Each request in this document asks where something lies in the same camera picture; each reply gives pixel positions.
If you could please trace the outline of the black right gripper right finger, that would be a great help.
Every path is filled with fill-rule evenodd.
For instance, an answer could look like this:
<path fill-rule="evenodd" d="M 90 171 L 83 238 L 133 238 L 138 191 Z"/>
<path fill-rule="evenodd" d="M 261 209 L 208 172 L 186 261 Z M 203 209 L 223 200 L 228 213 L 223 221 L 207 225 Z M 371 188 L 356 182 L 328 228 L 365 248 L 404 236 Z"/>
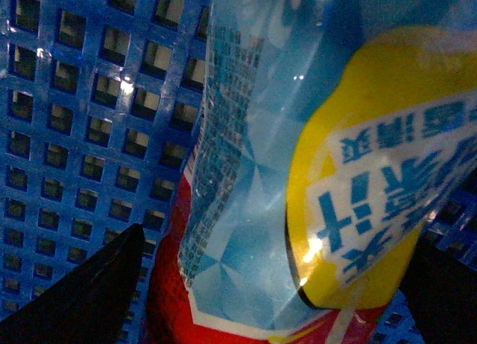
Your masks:
<path fill-rule="evenodd" d="M 425 343 L 476 342 L 476 271 L 419 239 L 399 285 Z"/>

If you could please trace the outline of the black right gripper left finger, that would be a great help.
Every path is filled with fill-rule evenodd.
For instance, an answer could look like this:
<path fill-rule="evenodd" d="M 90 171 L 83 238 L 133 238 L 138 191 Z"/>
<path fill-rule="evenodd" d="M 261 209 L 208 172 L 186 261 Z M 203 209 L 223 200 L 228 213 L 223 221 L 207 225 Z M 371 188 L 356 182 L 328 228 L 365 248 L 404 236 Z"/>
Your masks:
<path fill-rule="evenodd" d="M 116 343 L 135 293 L 145 235 L 135 223 L 1 321 L 2 343 Z"/>

